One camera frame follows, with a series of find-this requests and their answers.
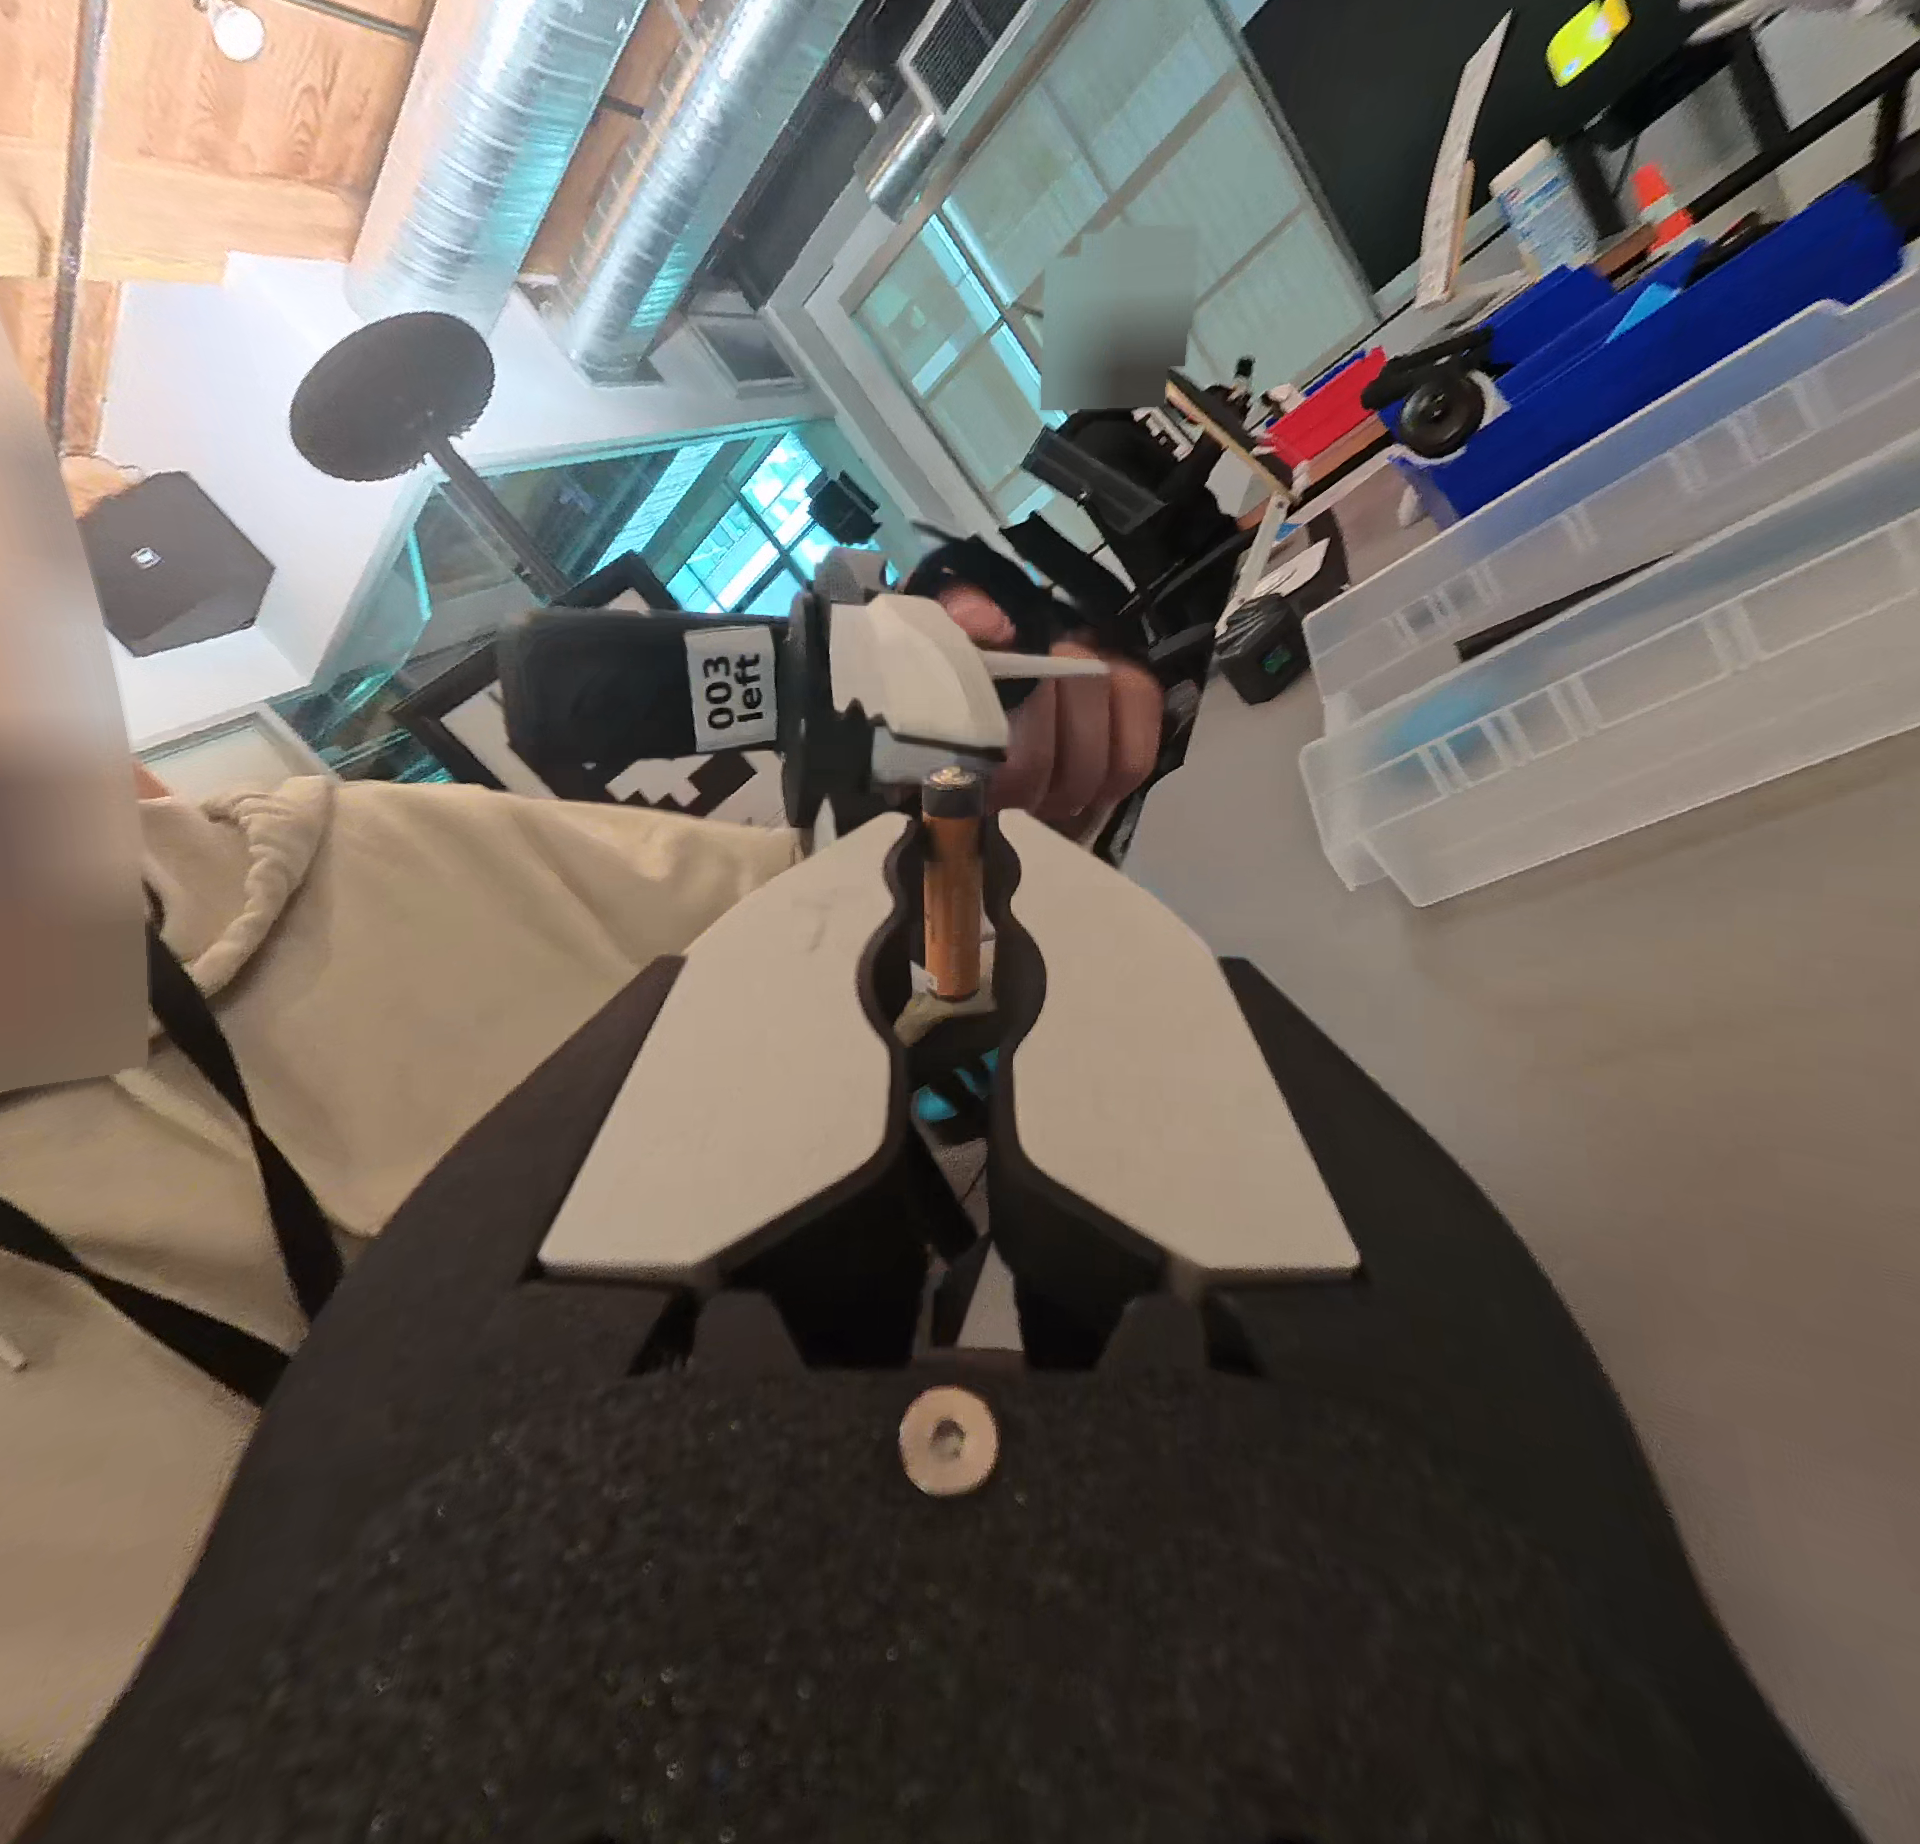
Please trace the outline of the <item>person's left hand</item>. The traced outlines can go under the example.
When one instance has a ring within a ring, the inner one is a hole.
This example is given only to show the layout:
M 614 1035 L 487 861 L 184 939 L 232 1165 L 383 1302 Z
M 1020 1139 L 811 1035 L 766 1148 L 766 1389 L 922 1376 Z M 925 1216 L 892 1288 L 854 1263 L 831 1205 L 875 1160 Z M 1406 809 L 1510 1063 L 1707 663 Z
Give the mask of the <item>person's left hand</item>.
M 1154 773 L 1163 687 L 1153 669 L 1069 632 L 1053 657 L 1100 660 L 1088 679 L 1042 679 L 1009 715 L 1009 748 L 985 792 L 989 810 L 1025 810 L 1074 841 L 1091 839 Z

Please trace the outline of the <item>large black screen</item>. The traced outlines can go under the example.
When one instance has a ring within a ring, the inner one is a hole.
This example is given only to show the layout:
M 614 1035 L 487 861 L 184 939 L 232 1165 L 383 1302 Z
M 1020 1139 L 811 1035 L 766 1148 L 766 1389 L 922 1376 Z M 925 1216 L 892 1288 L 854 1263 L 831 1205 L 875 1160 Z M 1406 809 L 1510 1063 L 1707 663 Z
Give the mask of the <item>large black screen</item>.
M 1723 80 L 1734 145 L 1770 151 L 1788 107 L 1753 28 L 1693 45 L 1681 0 L 1627 0 L 1633 20 L 1566 90 L 1548 36 L 1589 0 L 1267 0 L 1247 26 L 1257 69 L 1305 155 L 1332 220 L 1387 314 L 1414 303 L 1428 184 L 1469 57 L 1513 12 L 1474 139 L 1472 212 L 1547 139 L 1566 155 L 1602 241 L 1632 219 L 1632 168 L 1653 125 Z

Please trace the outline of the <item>yellow sticker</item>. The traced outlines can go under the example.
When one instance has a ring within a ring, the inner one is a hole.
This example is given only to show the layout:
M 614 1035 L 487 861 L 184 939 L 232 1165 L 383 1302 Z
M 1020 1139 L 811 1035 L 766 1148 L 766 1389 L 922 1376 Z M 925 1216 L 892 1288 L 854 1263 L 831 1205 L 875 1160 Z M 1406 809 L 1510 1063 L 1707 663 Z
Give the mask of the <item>yellow sticker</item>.
M 1627 0 L 1589 0 L 1566 18 L 1547 43 L 1547 67 L 1554 87 L 1566 90 L 1594 67 L 1633 20 Z

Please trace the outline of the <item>red storage bin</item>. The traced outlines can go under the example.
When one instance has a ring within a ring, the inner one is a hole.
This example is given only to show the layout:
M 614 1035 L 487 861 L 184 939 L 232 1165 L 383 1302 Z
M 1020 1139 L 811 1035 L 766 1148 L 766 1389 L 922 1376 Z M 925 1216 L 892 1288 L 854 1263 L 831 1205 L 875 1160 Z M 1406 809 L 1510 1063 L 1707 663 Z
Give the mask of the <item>red storage bin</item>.
M 1261 436 L 1262 448 L 1295 471 L 1377 421 L 1377 411 L 1364 398 L 1385 364 L 1387 351 L 1381 346 L 1349 357 L 1317 380 L 1298 405 L 1273 416 Z

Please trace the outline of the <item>orange battery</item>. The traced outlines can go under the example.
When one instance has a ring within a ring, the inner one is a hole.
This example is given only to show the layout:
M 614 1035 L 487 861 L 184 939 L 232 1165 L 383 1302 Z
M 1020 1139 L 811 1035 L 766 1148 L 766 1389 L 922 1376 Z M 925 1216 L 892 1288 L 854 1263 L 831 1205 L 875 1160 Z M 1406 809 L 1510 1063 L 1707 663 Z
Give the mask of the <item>orange battery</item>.
M 922 781 L 922 938 L 927 992 L 970 1003 L 983 985 L 983 786 L 951 763 Z

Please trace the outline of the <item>clear plastic organizer box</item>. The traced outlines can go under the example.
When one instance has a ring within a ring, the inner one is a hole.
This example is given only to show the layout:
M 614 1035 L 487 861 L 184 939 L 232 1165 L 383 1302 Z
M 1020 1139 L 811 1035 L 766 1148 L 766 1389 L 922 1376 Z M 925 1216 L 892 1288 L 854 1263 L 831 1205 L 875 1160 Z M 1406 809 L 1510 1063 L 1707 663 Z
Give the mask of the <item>clear plastic organizer box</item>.
M 1431 905 L 1917 720 L 1917 280 L 1828 300 L 1305 621 L 1332 871 Z

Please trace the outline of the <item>white sign board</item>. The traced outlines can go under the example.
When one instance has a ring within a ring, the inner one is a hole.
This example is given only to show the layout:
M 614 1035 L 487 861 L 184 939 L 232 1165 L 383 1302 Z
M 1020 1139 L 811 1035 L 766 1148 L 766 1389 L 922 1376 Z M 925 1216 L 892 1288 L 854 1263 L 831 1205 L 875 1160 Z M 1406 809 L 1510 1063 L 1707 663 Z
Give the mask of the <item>white sign board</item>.
M 1414 302 L 1431 313 L 1452 298 L 1464 233 L 1474 197 L 1474 139 L 1485 95 L 1492 87 L 1500 51 L 1513 23 L 1508 11 L 1469 57 L 1458 72 L 1452 103 L 1442 132 L 1422 226 L 1422 250 L 1415 264 Z

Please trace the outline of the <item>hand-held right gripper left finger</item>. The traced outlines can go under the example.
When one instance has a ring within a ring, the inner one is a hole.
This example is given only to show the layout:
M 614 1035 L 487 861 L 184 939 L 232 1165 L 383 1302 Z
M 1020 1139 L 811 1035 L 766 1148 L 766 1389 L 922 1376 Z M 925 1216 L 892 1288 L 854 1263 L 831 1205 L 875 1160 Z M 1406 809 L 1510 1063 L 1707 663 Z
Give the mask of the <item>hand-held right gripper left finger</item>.
M 892 1054 L 856 971 L 909 832 L 875 817 L 693 939 L 542 1240 L 546 1272 L 717 1281 L 881 1152 Z

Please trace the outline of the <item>small black case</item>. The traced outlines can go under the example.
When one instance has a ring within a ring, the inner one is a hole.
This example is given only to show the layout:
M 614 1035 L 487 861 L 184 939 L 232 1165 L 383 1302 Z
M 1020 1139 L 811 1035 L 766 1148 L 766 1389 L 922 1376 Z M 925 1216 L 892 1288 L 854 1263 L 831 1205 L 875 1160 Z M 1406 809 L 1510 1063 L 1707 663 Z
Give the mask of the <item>small black case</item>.
M 1245 706 L 1279 697 L 1310 666 L 1297 599 L 1269 594 L 1225 610 L 1216 627 L 1212 666 Z

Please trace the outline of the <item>wide silver ventilation duct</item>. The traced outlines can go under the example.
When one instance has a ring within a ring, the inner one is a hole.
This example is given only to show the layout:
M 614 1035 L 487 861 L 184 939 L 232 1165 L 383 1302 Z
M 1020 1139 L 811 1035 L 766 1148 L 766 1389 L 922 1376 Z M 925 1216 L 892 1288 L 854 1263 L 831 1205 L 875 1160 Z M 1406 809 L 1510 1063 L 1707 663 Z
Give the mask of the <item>wide silver ventilation duct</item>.
M 346 270 L 362 321 L 507 309 L 647 0 L 436 0 Z

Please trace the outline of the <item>white air vent grille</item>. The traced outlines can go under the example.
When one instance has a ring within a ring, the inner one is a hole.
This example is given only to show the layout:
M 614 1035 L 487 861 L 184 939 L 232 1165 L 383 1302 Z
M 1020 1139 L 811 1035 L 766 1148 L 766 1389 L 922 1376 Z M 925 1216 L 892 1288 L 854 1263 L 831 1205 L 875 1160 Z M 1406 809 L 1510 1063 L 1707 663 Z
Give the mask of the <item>white air vent grille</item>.
M 922 112 L 949 132 L 1042 0 L 933 0 L 903 45 L 899 72 Z

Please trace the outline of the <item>black speaker box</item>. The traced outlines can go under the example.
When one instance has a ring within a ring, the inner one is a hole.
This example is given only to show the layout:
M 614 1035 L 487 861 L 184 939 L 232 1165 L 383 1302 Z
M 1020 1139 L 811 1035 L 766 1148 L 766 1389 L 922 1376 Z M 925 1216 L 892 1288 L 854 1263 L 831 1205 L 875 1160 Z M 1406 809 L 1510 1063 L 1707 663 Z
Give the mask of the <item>black speaker box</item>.
M 107 633 L 158 657 L 251 627 L 274 564 L 184 471 L 162 471 L 79 519 Z

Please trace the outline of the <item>light wooden board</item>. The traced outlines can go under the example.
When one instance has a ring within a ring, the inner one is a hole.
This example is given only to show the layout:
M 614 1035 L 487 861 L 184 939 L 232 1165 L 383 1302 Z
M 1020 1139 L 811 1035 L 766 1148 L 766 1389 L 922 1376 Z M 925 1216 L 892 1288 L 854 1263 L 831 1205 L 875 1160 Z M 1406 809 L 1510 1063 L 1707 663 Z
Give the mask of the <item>light wooden board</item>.
M 1232 388 L 1204 386 L 1182 368 L 1168 370 L 1163 395 L 1170 408 L 1186 416 L 1206 440 L 1259 476 L 1267 495 L 1293 501 L 1293 472 L 1247 423 L 1247 400 Z

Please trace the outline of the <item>white canister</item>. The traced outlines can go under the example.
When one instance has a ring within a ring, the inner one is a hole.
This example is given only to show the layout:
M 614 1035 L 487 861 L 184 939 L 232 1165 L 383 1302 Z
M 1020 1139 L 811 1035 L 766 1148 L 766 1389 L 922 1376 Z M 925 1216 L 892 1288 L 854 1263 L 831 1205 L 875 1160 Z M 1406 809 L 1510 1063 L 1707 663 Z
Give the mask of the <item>white canister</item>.
M 1575 270 L 1599 255 L 1601 233 L 1571 167 L 1547 139 L 1497 173 L 1491 193 L 1529 273 Z

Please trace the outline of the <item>blue storage bin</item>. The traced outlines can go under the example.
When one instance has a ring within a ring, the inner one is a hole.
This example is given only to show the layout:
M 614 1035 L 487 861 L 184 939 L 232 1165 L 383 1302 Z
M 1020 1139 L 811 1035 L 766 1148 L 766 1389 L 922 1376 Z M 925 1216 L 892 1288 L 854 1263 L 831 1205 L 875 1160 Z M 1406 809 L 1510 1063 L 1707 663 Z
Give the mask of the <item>blue storage bin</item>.
M 1395 441 L 1392 465 L 1450 524 L 1639 414 L 1668 392 L 1821 303 L 1877 292 L 1906 237 L 1847 181 L 1749 243 L 1689 241 L 1624 288 L 1558 268 L 1492 313 L 1482 423 L 1444 459 Z

